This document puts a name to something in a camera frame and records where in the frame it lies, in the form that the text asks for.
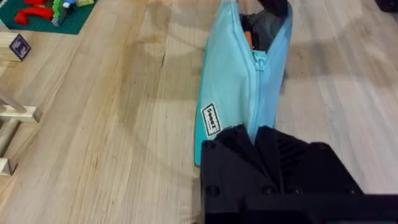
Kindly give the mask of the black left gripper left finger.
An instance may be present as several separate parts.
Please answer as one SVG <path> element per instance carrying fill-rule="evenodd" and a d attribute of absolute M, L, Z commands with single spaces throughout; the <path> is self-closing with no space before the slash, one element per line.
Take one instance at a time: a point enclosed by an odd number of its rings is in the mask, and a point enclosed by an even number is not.
<path fill-rule="evenodd" d="M 200 171 L 202 191 L 207 197 L 275 193 L 275 183 L 242 124 L 202 142 Z"/>

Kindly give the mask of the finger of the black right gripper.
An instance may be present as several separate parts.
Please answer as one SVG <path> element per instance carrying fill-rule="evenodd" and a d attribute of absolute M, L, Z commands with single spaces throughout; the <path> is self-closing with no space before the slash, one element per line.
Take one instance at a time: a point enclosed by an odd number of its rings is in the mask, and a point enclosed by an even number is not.
<path fill-rule="evenodd" d="M 258 0 L 261 6 L 278 17 L 288 15 L 288 0 Z"/>

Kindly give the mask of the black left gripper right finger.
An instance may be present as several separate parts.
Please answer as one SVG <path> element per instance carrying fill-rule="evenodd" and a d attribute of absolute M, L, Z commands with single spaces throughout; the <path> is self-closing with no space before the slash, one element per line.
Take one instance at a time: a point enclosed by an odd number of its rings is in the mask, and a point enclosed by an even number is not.
<path fill-rule="evenodd" d="M 255 148 L 281 193 L 364 193 L 334 150 L 324 142 L 305 142 L 263 126 L 257 131 Z"/>

